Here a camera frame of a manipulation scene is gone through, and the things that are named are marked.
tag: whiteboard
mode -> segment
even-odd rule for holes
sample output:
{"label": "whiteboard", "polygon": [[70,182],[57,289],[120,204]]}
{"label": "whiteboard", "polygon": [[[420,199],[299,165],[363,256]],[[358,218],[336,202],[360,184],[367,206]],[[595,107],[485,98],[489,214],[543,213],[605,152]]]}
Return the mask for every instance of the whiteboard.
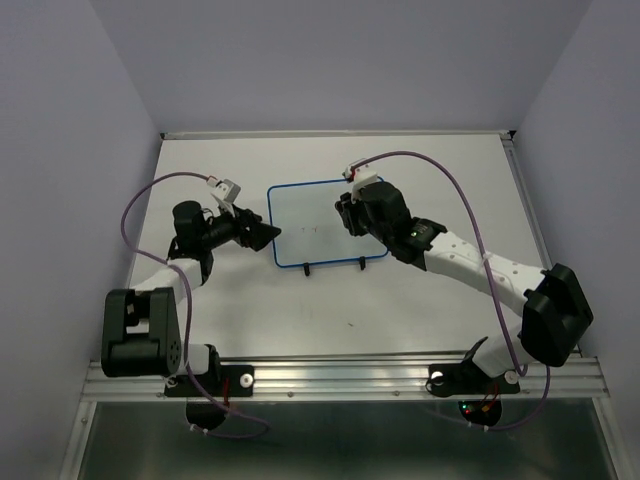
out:
{"label": "whiteboard", "polygon": [[[541,264],[494,134],[170,140],[163,143],[156,176],[192,170],[229,178],[242,187],[237,205],[268,218],[272,185],[337,178],[353,161],[400,149],[427,154],[450,169],[489,250]],[[402,191],[414,216],[473,240],[464,207],[439,171],[408,157],[374,165]],[[141,248],[166,254],[174,235],[171,209],[184,200],[215,207],[203,182],[162,182],[151,192]],[[209,281],[194,292],[192,341],[211,343],[225,357],[459,351],[497,331],[488,297],[391,256],[371,262],[364,272],[355,264],[326,266],[308,278],[297,269],[278,268],[270,248],[255,253],[229,243],[214,256]],[[132,285],[157,268],[138,256]],[[505,315],[510,325],[519,322],[507,309]],[[184,304],[179,318],[184,332]]]}
{"label": "whiteboard", "polygon": [[352,237],[335,203],[350,187],[345,179],[274,185],[267,191],[269,220],[282,229],[273,241],[279,267],[384,257],[388,250],[371,235]]}

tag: blue frame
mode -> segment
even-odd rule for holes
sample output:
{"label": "blue frame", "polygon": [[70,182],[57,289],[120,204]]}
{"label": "blue frame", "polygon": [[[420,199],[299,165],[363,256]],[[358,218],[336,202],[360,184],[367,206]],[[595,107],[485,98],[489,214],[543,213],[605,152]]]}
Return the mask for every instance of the blue frame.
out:
{"label": "blue frame", "polygon": [[[301,182],[301,183],[284,183],[281,185],[273,185],[272,187],[269,187],[269,189],[267,190],[267,207],[269,208],[269,223],[271,225],[273,225],[273,216],[271,214],[271,190],[274,190],[276,188],[286,188],[286,187],[302,187],[305,185],[319,185],[322,183],[347,183],[346,180],[344,179],[337,179],[337,180],[320,180],[317,182]],[[276,262],[276,265],[280,268],[294,268],[294,267],[302,267],[305,264],[304,263],[292,263],[289,265],[281,265],[280,263],[278,263],[278,251],[276,249],[276,241],[275,239],[271,242],[271,245],[273,246],[273,259]],[[387,254],[389,253],[389,249],[387,248],[387,251],[384,252],[382,255],[370,255],[370,256],[365,256],[364,258],[366,258],[367,260],[373,260],[376,258],[383,258],[386,257]],[[328,265],[331,263],[344,263],[344,262],[355,262],[359,259],[360,257],[350,257],[350,258],[339,258],[336,260],[323,260],[321,262],[308,262],[308,265]]]}

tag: wall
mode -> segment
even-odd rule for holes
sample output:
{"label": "wall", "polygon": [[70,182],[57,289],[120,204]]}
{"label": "wall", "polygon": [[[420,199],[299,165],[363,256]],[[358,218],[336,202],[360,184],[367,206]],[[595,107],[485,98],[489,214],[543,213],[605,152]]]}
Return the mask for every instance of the wall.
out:
{"label": "wall", "polygon": [[161,131],[517,127],[588,0],[91,0]]}
{"label": "wall", "polygon": [[0,476],[54,478],[159,138],[86,1],[2,2],[0,75]]}
{"label": "wall", "polygon": [[637,1],[594,1],[516,136],[551,256],[575,267],[590,299],[583,347],[602,362],[636,461],[639,24]]}

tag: blue-framed whiteboard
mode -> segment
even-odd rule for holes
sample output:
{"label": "blue-framed whiteboard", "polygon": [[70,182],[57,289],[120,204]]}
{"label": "blue-framed whiteboard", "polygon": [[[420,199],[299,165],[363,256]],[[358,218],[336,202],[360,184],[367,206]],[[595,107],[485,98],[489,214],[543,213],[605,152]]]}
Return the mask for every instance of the blue-framed whiteboard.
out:
{"label": "blue-framed whiteboard", "polygon": [[280,268],[384,257],[388,250],[371,235],[352,237],[335,209],[349,191],[346,180],[274,185],[267,191],[269,221],[282,229],[272,242]]}

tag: white table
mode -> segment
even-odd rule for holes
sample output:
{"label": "white table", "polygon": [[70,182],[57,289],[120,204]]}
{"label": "white table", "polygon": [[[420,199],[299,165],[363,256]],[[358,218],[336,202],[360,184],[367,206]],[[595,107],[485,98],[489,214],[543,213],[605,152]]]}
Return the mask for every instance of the white table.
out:
{"label": "white table", "polygon": [[[462,185],[489,250],[541,265],[498,135],[369,136],[171,140],[156,176],[190,170],[242,186],[237,204],[268,221],[266,192],[275,184],[339,178],[345,166],[390,150],[415,150],[442,162]],[[467,214],[448,180],[412,158],[375,168],[404,194],[412,214],[445,224],[474,241]],[[215,207],[204,182],[171,179],[154,187],[140,247],[166,255],[174,236],[171,209],[193,199]],[[401,264],[370,262],[280,269],[271,248],[259,253],[230,243],[214,251],[209,281],[194,292],[192,343],[211,343],[224,357],[463,351],[494,333],[491,300],[452,280]],[[135,262],[131,284],[156,264]],[[518,318],[505,309],[509,324]],[[179,306],[184,332],[185,305]]]}

